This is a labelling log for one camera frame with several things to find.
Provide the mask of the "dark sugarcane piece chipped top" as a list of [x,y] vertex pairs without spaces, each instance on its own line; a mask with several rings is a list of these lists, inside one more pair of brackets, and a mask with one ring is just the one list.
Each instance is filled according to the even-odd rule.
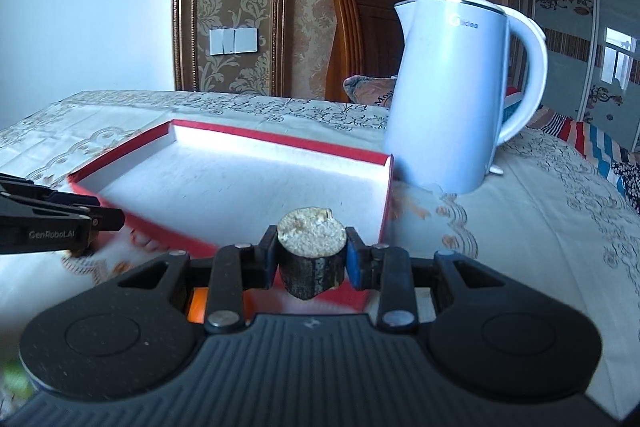
[[286,290],[310,300],[344,281],[346,228],[329,208],[305,207],[277,225],[278,263]]

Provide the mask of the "orange mandarin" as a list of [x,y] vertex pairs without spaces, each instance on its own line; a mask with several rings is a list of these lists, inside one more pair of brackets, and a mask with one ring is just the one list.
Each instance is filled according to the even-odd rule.
[[191,323],[203,324],[205,320],[208,289],[197,287],[194,289],[186,318]]

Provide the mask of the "red shallow box tray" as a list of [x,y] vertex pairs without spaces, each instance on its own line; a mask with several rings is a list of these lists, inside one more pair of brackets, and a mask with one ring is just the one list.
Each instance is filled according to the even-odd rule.
[[121,209],[150,241],[213,256],[255,244],[297,208],[331,209],[368,244],[384,235],[393,158],[372,150],[173,119],[70,173],[73,191]]

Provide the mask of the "white electric kettle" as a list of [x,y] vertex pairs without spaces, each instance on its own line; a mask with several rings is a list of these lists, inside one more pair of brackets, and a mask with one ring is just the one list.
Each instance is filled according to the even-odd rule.
[[[546,36],[528,16],[487,0],[406,0],[395,11],[404,52],[384,150],[401,181],[471,193],[499,172],[497,148],[536,113],[547,83]],[[525,48],[528,69],[521,102],[506,117],[513,38]]]

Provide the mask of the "patterned pillow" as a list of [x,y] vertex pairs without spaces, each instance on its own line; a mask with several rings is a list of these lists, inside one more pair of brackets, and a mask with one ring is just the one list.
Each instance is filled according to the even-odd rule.
[[352,103],[390,108],[397,78],[353,75],[343,81],[343,89]]

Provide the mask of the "striped colourful bedding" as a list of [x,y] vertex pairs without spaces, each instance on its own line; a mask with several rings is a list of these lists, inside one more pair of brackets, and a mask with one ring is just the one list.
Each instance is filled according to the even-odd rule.
[[601,129],[539,106],[527,127],[554,136],[589,161],[639,212],[639,153],[629,152]]

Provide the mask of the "sliding door wardrobe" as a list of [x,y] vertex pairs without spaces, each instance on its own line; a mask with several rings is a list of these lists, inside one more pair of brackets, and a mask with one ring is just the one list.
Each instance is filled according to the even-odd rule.
[[546,34],[542,104],[639,146],[639,0],[533,0]]

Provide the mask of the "white wall switch panel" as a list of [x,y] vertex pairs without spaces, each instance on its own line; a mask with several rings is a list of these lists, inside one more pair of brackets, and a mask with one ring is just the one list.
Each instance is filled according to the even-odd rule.
[[257,28],[212,28],[208,33],[208,53],[211,56],[247,54],[257,51]]

